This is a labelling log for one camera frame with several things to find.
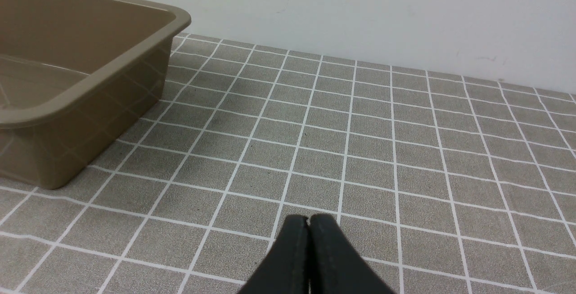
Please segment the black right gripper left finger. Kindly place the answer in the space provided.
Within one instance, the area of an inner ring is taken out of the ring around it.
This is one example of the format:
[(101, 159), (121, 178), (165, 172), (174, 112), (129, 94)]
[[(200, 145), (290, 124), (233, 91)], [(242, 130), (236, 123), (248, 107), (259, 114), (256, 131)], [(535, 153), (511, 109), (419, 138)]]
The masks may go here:
[(265, 259), (240, 294), (306, 294), (309, 291), (307, 217), (286, 216)]

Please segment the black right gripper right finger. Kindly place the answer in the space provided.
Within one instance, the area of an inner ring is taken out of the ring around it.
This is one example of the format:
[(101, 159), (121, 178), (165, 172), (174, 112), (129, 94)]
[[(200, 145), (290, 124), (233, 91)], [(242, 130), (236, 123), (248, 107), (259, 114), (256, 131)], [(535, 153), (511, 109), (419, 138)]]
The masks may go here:
[(393, 290), (362, 259), (329, 214), (309, 220), (310, 285), (313, 294), (392, 294)]

